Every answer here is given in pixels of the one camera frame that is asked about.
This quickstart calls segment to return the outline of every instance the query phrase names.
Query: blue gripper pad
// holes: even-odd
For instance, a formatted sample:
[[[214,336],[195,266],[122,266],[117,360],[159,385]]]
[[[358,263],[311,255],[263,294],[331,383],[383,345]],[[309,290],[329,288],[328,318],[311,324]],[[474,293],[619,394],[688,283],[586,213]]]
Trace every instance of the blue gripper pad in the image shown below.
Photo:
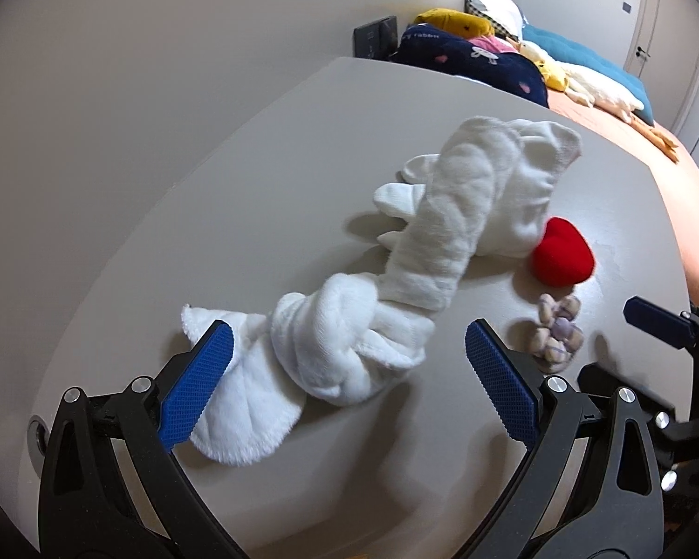
[[[675,349],[691,347],[694,331],[689,320],[634,296],[624,305],[624,320]]]
[[[233,357],[233,330],[216,328],[161,403],[158,436],[166,451],[186,441]]]
[[[507,354],[477,322],[466,330],[466,357],[511,439],[532,450],[539,437],[538,406]]]

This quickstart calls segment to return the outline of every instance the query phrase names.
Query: silver bolt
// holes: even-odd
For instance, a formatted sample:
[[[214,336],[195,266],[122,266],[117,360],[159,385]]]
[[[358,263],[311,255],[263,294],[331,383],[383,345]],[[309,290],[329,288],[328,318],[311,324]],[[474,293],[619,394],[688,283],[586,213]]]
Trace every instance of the silver bolt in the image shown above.
[[[65,391],[65,401],[67,401],[67,403],[76,402],[79,397],[80,389],[78,388],[72,387]]]
[[[546,381],[546,384],[555,393],[564,393],[567,390],[567,383],[559,376],[552,376],[552,378]]]
[[[655,414],[655,426],[658,429],[665,429],[671,422],[671,417],[665,412],[658,412]]]
[[[632,403],[634,399],[637,398],[636,395],[634,395],[634,391],[631,389],[628,389],[627,387],[622,387],[619,389],[619,397],[624,399],[627,403]]]
[[[144,393],[151,387],[151,380],[147,376],[140,376],[132,381],[132,390],[135,393]]]
[[[678,475],[676,475],[676,472],[672,470],[668,471],[660,480],[660,488],[664,492],[669,492],[675,487],[676,481],[678,481]]]

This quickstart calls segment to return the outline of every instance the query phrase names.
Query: tabletop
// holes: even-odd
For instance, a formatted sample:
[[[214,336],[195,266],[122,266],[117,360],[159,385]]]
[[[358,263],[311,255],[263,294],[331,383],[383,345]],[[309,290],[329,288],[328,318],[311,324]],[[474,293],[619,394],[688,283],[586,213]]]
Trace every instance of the tabletop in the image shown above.
[[[70,386],[113,393],[137,375],[154,375],[188,349],[179,328],[185,303],[268,313],[284,293],[313,292],[333,273],[382,272],[388,253],[375,236],[400,227],[376,213],[373,191],[393,182],[409,158],[439,152],[474,115],[557,121],[583,137],[583,156],[551,206],[581,231],[597,262],[575,289],[586,343],[564,377],[574,383],[582,365],[600,361],[687,416],[690,357],[622,316],[634,295],[670,311],[688,308],[678,246],[649,169],[526,100],[358,59],[333,61],[256,115],[147,214],[75,313],[35,413],[51,423]],[[524,452],[505,435],[465,358],[466,326],[484,317],[523,349],[544,291],[522,262],[474,258],[427,360],[406,380],[347,409],[310,400],[282,447],[260,464],[213,463],[189,443],[178,446],[179,461],[254,559],[447,559]],[[128,472],[128,457],[118,453]],[[38,478],[25,453],[19,476],[20,519],[35,531]],[[143,502],[138,487],[133,495]]]

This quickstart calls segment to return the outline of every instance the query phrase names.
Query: red plush object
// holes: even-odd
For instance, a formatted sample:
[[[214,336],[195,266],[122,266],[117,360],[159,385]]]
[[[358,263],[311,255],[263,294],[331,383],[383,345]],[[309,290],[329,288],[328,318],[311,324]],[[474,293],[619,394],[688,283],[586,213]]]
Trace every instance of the red plush object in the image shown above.
[[[531,258],[536,279],[552,287],[579,284],[593,275],[596,259],[580,232],[568,220],[552,218]]]

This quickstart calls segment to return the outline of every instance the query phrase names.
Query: orange bed sheet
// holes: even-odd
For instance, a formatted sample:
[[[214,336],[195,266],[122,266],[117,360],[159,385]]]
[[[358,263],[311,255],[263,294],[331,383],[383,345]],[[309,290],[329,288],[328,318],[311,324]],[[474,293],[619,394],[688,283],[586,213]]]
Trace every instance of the orange bed sheet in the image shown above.
[[[699,169],[686,148],[676,140],[679,161],[675,164],[639,132],[605,111],[578,105],[552,90],[548,92],[548,104],[552,111],[590,128],[647,164],[668,209],[689,295],[699,305]]]

